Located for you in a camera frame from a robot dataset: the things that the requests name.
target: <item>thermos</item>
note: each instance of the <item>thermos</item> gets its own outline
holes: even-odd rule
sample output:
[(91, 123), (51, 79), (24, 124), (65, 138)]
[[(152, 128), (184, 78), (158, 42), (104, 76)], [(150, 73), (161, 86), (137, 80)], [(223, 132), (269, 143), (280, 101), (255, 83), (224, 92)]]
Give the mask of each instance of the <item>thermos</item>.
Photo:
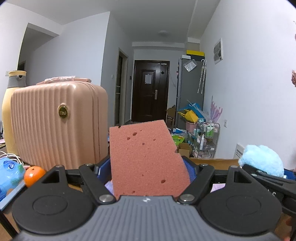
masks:
[(16, 155), (18, 155), (18, 151), (11, 124), (10, 99), (16, 89), (23, 87), (26, 87), (26, 72), (20, 70), (9, 72), (8, 86), (2, 103), (2, 120), (7, 152)]

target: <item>black round motor cover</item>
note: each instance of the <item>black round motor cover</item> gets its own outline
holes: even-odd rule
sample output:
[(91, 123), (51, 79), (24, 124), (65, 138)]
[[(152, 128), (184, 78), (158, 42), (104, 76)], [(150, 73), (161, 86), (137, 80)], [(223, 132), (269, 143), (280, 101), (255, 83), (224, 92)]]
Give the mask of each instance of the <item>black round motor cover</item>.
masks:
[(262, 188), (245, 183), (229, 188), (226, 185), (208, 194), (198, 209), (206, 222), (225, 233), (238, 236), (267, 233), (276, 227), (282, 209), (279, 200)]
[(36, 183), (15, 200), (12, 215), (21, 230), (55, 235), (80, 227), (93, 209), (93, 203), (78, 190), (60, 183)]

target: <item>refrigerator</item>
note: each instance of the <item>refrigerator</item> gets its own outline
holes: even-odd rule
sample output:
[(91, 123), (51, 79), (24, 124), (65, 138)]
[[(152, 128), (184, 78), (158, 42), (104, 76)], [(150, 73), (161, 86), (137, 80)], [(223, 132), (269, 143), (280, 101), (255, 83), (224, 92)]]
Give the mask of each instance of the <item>refrigerator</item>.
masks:
[[(205, 87), (202, 92), (202, 82), (200, 85), (200, 91), (197, 93), (200, 76), (202, 71), (202, 61), (196, 61), (197, 66), (188, 72), (184, 67), (186, 62), (190, 61), (186, 58), (179, 59), (178, 65), (178, 84), (177, 84), (177, 101), (176, 110), (184, 108), (191, 103), (198, 103), (200, 108), (203, 108)], [(179, 129), (185, 129), (185, 119), (176, 113), (175, 126)]]

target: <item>light blue fluffy ball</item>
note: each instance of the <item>light blue fluffy ball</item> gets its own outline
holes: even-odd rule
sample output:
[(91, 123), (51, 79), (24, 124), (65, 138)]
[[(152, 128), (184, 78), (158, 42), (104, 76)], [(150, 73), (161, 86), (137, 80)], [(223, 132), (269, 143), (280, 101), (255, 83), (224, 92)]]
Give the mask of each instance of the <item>light blue fluffy ball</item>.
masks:
[(265, 171), (269, 175), (284, 176), (283, 162), (279, 155), (267, 146), (247, 145), (239, 160), (241, 167), (245, 164)]

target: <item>silver bolt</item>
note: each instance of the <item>silver bolt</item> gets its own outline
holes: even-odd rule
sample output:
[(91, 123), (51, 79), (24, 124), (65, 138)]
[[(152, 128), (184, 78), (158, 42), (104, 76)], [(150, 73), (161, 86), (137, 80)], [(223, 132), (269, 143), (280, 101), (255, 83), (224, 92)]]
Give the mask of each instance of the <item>silver bolt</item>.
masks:
[(195, 196), (193, 196), (192, 194), (182, 194), (180, 196), (180, 199), (183, 201), (183, 202), (191, 202), (193, 201), (195, 198)]
[(110, 194), (104, 194), (99, 197), (101, 202), (111, 202), (114, 200), (114, 197)]

